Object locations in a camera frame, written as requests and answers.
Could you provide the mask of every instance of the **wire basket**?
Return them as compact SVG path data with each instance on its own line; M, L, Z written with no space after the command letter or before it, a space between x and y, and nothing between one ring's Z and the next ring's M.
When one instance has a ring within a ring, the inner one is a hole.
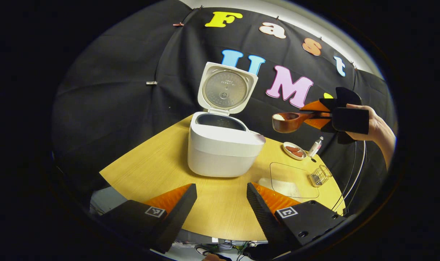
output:
M332 174L325 165L320 165L313 173L308 175L308 179L314 187L321 187L330 177L332 177Z

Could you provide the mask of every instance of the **black fabric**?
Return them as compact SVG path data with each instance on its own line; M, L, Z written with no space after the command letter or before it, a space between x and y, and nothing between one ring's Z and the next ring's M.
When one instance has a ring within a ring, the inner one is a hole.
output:
M243 18L225 23L224 28L205 27L215 11L241 13ZM172 25L179 22L184 26ZM259 27L263 22L282 26L286 38L262 33ZM321 55L314 56L302 48L305 38L321 43ZM288 68L293 82L302 76L313 81L305 104L322 98L325 92L336 97L335 88L342 86L357 92L364 105L372 106L395 126L395 111L385 82L355 70L350 61L316 36L260 13L223 7L191 11L179 1L166 0L109 29L67 74L53 114L54 149L64 172L73 175L81 190L96 188L102 182L102 168L158 132L202 111L197 94L205 63L221 63L225 49L243 53L236 66L245 71L250 66L248 55L266 60L260 66L247 106L232 116L252 131L298 144L305 150L323 136L320 152L324 151L323 161L341 190L349 181L354 144L329 142L335 134L322 133L307 124L290 134L275 132L272 115L298 108L282 96L273 98L265 93L273 85L274 67ZM334 56L345 64L345 77L338 74ZM157 81L157 85L146 86L145 81ZM375 192L387 174L380 150L370 142L367 147L369 154L362 177L367 182L364 188L368 188L362 193L360 186L357 196ZM356 208L365 200L354 200L352 205Z
M82 192L105 185L99 171L161 129L152 124L160 56L190 8L164 0L99 36L76 59L53 106L56 163Z

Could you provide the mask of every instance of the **blue letter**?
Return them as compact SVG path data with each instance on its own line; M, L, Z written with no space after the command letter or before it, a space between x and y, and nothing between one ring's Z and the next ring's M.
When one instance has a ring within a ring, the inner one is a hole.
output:
M255 75L258 74L258 70L260 69L260 65L265 62L264 58L256 55L249 55L250 66L249 72Z
M239 58L244 56L240 51L234 50L223 50L221 53L223 54L223 61L221 61L221 64L233 67L236 67Z
M337 72L338 72L340 75L345 76L345 72L342 71L342 68L345 68L344 63L342 63L342 59L339 58L339 57L337 57L337 56L334 56L334 59L336 59L336 68L337 68Z

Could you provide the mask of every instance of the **yellow letter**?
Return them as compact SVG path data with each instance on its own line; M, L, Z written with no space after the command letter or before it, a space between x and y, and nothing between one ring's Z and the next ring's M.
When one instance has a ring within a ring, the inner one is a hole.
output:
M210 23L205 24L208 28L224 28L226 25L223 21L226 21L228 24L234 21L234 18L242 18L243 15L240 13L229 13L229 12L213 12L214 16Z
M284 35L284 28L281 26L267 22L262 23L262 25L264 26L260 26L260 28L258 28L260 32L271 34L281 39L286 38L286 35Z

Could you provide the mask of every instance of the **pink letter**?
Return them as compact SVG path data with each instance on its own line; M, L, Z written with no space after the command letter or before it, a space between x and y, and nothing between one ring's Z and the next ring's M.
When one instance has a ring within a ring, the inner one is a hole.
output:
M273 86L266 91L268 96L279 98L279 89L281 88L282 99L285 101L295 94L289 102L297 107L302 108L310 86L313 82L307 77L300 77L294 84L292 83L291 71L283 66L275 66L276 77Z

